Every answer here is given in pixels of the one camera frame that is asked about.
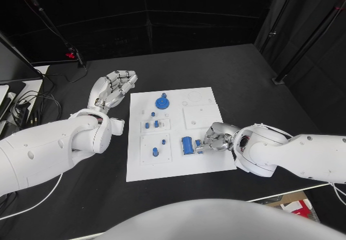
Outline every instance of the white board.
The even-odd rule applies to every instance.
[[[169,107],[162,110],[156,100],[163,93]],[[125,181],[236,169],[231,151],[183,154],[182,138],[192,137],[195,148],[213,122],[222,122],[222,116],[211,87],[131,93]]]

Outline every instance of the robotic hand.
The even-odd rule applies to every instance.
[[[32,127],[0,141],[0,196],[29,188],[101,154],[124,120],[107,116],[137,81],[134,71],[114,71],[92,87],[88,107],[61,120]]]
[[[215,122],[196,151],[234,150],[235,166],[262,177],[271,177],[277,166],[298,177],[346,183],[346,137],[297,135],[255,124],[242,129]]]

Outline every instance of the red object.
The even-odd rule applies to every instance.
[[[74,55],[74,53],[71,52],[71,53],[66,53],[65,54],[71,59],[74,59],[75,58],[75,55]]]
[[[298,203],[301,204],[303,208],[300,208],[298,210],[293,211],[291,213],[296,214],[296,215],[300,215],[304,218],[309,218],[309,214],[311,213],[310,209],[309,209],[309,207],[307,207],[307,205],[306,205],[303,200],[300,200]]]

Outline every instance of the white robotic arm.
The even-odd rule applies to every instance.
[[[107,112],[136,81],[134,71],[114,71],[97,80],[87,109],[0,141],[0,196],[46,182],[105,151],[111,136],[121,135],[124,128],[124,120],[110,118]]]
[[[234,150],[236,167],[258,176],[271,177],[277,166],[281,166],[301,178],[346,183],[345,136],[293,137],[264,124],[239,129],[215,122],[196,150],[209,149]]]

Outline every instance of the black table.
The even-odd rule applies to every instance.
[[[62,104],[62,119],[87,107],[97,79],[114,70],[136,71],[138,81],[131,93],[212,87],[224,122],[241,128],[265,123],[293,135],[319,133],[288,88],[273,84],[275,73],[251,44],[88,62],[88,75],[78,82],[51,77],[56,82],[53,96]],[[76,63],[51,66],[48,74],[58,73],[72,80],[84,70],[76,69]],[[56,117],[55,103],[48,106],[46,122]],[[130,95],[108,116],[125,120],[123,135],[113,136],[104,154],[81,161],[63,174],[40,206],[0,223],[1,239],[71,239],[104,232],[137,214],[180,201],[208,198],[248,201],[322,184],[280,167],[271,178],[238,169],[125,182]],[[7,213],[32,207],[56,181],[58,178],[19,191]]]

